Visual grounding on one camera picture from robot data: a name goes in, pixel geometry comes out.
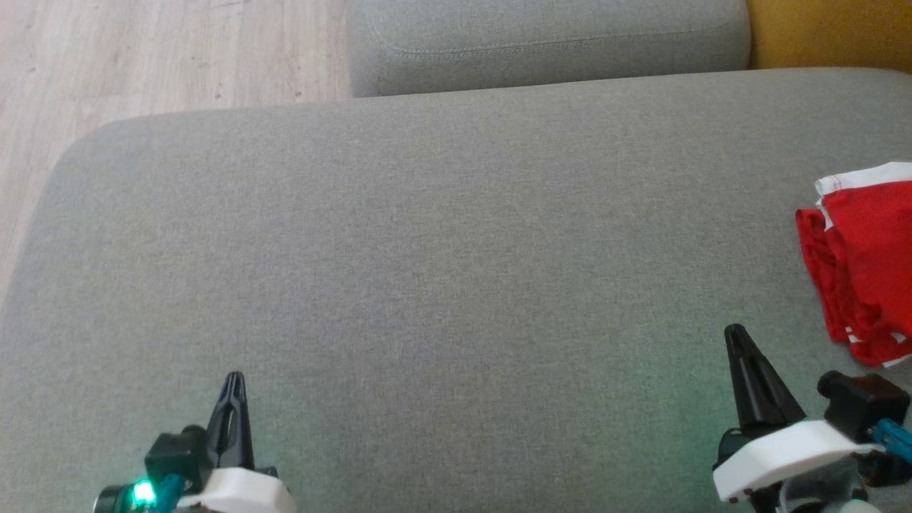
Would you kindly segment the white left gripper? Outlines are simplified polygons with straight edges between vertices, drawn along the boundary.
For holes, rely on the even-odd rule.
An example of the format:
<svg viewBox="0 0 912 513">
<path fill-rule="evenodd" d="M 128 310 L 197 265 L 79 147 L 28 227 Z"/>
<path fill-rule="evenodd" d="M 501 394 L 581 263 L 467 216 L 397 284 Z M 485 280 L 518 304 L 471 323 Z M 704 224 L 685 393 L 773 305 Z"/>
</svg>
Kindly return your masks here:
<svg viewBox="0 0 912 513">
<path fill-rule="evenodd" d="M 180 512 L 296 512 L 288 487 L 255 470 L 247 382 L 241 371 L 225 377 L 207 426 L 207 454 L 214 468 L 198 494 L 178 502 Z"/>
</svg>

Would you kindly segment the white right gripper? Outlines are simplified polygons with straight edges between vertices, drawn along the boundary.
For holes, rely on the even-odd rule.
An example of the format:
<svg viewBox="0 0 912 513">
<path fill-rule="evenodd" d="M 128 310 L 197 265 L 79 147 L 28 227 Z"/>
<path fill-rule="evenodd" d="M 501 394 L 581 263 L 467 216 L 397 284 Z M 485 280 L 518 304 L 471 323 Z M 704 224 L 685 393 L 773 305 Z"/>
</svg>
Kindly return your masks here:
<svg viewBox="0 0 912 513">
<path fill-rule="evenodd" d="M 804 421 L 804 409 L 747 329 L 730 324 L 724 335 L 740 432 L 772 434 L 717 465 L 719 500 L 748 502 L 756 512 L 879 511 L 864 497 L 857 458 L 880 447 L 858 444 L 828 422 Z"/>
</svg>

